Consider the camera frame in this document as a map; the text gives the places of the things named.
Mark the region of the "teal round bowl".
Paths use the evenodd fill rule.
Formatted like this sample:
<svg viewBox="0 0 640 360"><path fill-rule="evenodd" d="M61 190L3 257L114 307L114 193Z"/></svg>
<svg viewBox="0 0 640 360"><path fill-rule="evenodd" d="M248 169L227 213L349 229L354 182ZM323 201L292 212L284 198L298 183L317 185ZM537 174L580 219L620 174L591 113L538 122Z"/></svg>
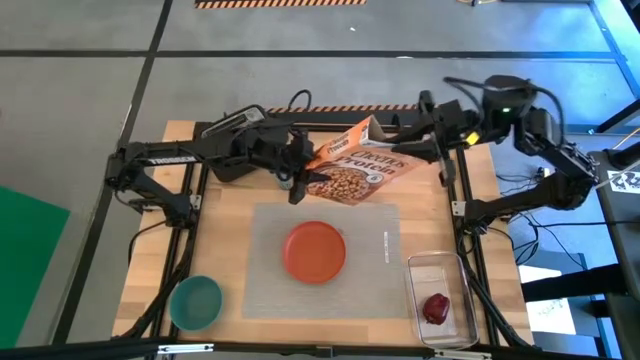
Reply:
<svg viewBox="0 0 640 360"><path fill-rule="evenodd" d="M223 307L223 292L212 278L196 275L180 282L172 291L169 315L180 330L197 332L209 328Z"/></svg>

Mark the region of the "white printed cart sticker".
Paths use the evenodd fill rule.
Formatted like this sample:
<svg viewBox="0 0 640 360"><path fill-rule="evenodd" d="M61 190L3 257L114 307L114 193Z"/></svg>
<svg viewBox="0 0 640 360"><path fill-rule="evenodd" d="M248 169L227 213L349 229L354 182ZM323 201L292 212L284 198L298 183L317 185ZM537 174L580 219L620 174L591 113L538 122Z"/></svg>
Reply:
<svg viewBox="0 0 640 360"><path fill-rule="evenodd" d="M640 195L640 172L609 170L607 175L613 192Z"/></svg>

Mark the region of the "black stand base leg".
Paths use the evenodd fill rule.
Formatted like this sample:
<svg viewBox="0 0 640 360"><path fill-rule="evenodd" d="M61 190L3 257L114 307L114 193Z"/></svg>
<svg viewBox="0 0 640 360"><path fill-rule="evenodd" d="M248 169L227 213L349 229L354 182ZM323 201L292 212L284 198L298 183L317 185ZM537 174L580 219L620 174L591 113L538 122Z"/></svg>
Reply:
<svg viewBox="0 0 640 360"><path fill-rule="evenodd" d="M590 130L590 134L613 132L640 117L640 99L636 99L609 119Z"/></svg>

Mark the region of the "black two-slot toaster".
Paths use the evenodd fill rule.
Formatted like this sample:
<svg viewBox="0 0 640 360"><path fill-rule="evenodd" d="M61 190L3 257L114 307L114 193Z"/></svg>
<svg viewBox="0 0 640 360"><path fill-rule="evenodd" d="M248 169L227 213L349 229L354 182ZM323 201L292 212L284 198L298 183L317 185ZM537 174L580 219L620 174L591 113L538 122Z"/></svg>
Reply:
<svg viewBox="0 0 640 360"><path fill-rule="evenodd" d="M216 178L230 183L257 168L274 169L285 143L279 125L263 107L251 105L204 127L197 148Z"/></svg>

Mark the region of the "grey woven placemat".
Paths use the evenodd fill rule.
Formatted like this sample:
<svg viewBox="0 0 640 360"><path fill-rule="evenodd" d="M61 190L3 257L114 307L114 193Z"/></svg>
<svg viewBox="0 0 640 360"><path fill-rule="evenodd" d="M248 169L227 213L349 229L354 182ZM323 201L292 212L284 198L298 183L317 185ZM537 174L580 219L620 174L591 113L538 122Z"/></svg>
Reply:
<svg viewBox="0 0 640 360"><path fill-rule="evenodd" d="M305 221L336 228L346 243L341 272L323 285L293 279L283 265L288 233ZM383 233L389 233L390 263ZM391 204L262 203L255 207L243 316L255 319L406 318L399 210Z"/></svg>

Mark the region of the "black equipment cart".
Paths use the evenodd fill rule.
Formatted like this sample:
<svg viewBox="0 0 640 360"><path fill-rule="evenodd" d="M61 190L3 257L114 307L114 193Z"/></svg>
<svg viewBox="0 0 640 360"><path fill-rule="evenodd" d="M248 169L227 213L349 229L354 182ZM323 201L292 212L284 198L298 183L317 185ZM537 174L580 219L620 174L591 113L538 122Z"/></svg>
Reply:
<svg viewBox="0 0 640 360"><path fill-rule="evenodd" d="M640 141L623 149L595 151L598 196L617 262L626 281L640 295L640 195L613 192L607 172L640 172ZM605 294L618 347L623 360L640 360L640 300Z"/></svg>

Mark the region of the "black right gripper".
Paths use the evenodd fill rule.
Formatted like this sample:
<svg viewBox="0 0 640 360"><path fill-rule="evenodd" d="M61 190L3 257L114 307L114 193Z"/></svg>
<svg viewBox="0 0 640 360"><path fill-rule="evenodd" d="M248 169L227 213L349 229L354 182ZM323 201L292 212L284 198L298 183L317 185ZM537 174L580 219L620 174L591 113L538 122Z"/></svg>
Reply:
<svg viewBox="0 0 640 360"><path fill-rule="evenodd" d="M398 145L399 154L437 163L441 185L450 186L455 182L456 166L449 152L479 141L480 134L474 129L479 117L463 110L457 100L436 105L427 90L419 94L418 109L420 118L409 127L400 127L390 142L403 143Z"/></svg>

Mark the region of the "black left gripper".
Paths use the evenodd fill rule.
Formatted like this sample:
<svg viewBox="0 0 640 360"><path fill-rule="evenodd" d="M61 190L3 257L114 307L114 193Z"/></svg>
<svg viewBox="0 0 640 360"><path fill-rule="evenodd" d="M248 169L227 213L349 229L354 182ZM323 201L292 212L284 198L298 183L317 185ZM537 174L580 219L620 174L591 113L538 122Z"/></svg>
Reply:
<svg viewBox="0 0 640 360"><path fill-rule="evenodd" d="M249 127L249 164L269 170L280 181L290 181L290 204L304 199L308 183L331 179L329 175L307 171L313 158L314 144L306 130L291 130L288 124Z"/></svg>

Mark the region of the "black front frame bar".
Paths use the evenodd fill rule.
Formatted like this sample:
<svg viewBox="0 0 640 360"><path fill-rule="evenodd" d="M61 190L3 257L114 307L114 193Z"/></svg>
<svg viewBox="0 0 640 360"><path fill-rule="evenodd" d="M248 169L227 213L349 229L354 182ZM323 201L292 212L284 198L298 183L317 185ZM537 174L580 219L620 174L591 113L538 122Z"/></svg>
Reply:
<svg viewBox="0 0 640 360"><path fill-rule="evenodd" d="M116 338L107 341L0 349L0 360L131 360L155 355L214 352L273 353L283 356L307 355L320 359L338 356L392 356L454 360L616 360L605 357L546 352L533 348L484 344L477 344L463 350L434 350L428 347L179 342L171 337Z"/></svg>

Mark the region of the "clear rectangular plastic container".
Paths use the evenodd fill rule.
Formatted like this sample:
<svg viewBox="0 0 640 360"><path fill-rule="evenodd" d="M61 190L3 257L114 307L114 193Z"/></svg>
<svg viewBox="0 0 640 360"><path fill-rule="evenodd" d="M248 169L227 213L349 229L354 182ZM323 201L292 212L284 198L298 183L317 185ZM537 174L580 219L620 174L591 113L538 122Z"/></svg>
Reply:
<svg viewBox="0 0 640 360"><path fill-rule="evenodd" d="M432 349L462 350L479 340L473 297L460 257L452 252L432 251L410 256L405 284L413 333ZM425 304L435 295L449 301L442 321L429 322Z"/></svg>

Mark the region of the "dark red apple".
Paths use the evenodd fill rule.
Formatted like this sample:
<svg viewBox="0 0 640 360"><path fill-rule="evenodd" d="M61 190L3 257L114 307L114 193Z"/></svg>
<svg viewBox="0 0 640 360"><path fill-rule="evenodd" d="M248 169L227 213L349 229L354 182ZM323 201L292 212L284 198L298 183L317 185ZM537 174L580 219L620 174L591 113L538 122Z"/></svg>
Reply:
<svg viewBox="0 0 640 360"><path fill-rule="evenodd" d="M436 293L425 300L422 315L427 323L442 325L446 321L450 304L447 296Z"/></svg>

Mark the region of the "orange Cheerios Protein cereal box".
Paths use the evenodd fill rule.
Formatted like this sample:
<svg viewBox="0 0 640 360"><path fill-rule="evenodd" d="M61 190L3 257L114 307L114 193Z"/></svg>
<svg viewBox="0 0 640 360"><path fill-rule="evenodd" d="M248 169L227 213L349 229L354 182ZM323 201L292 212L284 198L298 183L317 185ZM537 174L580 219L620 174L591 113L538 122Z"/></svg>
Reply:
<svg viewBox="0 0 640 360"><path fill-rule="evenodd" d="M347 205L365 201L422 164L420 159L392 152L392 147L375 116L368 116L316 151L307 169L327 178L308 184L307 193Z"/></svg>

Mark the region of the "long orange black hazard tape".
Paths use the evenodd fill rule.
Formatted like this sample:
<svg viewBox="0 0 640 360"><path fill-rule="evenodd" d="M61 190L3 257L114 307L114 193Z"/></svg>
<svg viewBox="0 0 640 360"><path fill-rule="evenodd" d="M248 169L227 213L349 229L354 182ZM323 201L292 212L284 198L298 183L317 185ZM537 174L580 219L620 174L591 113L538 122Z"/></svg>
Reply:
<svg viewBox="0 0 640 360"><path fill-rule="evenodd" d="M368 0L194 0L196 9L360 6Z"/></svg>

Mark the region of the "orange round plate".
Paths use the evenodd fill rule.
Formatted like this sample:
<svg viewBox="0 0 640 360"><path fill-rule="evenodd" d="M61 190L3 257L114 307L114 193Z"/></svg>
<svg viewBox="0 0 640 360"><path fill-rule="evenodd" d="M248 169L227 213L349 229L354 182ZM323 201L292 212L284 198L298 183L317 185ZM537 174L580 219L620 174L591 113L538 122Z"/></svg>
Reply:
<svg viewBox="0 0 640 360"><path fill-rule="evenodd" d="M346 244L340 232L326 222L306 221L286 236L283 265L295 280L321 285L334 279L346 262Z"/></svg>

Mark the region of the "green floor mat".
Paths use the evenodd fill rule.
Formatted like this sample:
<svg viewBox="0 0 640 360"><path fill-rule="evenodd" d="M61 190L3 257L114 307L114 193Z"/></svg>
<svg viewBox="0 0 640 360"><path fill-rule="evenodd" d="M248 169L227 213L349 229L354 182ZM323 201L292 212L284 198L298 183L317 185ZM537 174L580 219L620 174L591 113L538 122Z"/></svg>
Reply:
<svg viewBox="0 0 640 360"><path fill-rule="evenodd" d="M0 349L16 345L68 218L67 209L0 187Z"/></svg>

